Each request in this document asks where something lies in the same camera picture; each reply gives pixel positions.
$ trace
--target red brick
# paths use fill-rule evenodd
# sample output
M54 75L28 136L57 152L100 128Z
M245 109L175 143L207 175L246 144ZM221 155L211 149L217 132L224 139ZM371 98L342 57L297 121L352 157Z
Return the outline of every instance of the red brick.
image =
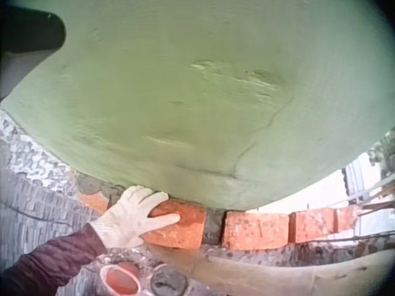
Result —
M357 205L350 205L345 208L337 208L336 212L336 232L354 228L360 208Z
M109 199L102 195L101 191L95 194L78 193L78 198L88 207L95 209L98 213L103 214L107 210Z
M181 249L198 249L202 242L206 210L198 205L168 200L150 214L157 217L177 213L181 220L165 228L143 234L143 239L152 244Z
M265 250L288 243L288 215L228 212L222 246L233 250Z
M289 215L289 242L308 242L335 233L332 208L316 208Z

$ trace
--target glove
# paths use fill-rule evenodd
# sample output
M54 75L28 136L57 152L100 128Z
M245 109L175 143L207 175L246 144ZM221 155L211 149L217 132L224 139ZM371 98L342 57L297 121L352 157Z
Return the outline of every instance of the glove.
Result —
M158 204L168 200L164 192L153 193L143 186L129 187L113 207L96 221L90 222L107 249L137 247L144 242L140 238L143 233L180 220L179 214L148 218Z

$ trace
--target plaster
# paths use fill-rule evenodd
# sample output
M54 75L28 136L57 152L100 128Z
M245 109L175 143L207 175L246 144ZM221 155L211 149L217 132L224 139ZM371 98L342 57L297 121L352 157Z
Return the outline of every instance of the plaster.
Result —
M18 1L67 37L4 108L95 178L259 207L395 125L395 43L365 3Z

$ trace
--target hand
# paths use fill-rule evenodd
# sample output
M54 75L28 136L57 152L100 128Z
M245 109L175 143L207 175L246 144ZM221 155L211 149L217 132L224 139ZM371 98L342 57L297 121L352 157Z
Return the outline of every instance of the hand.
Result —
M143 186L129 187L120 200L96 221L90 222L106 248L133 248L144 241L140 235L180 220L179 214L148 218L158 204L168 200L164 192L154 194Z

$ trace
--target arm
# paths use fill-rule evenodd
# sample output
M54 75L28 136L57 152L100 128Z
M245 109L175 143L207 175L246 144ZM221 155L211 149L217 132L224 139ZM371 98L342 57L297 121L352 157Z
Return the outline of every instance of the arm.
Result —
M55 295L106 248L91 225L51 239L1 274L0 295Z

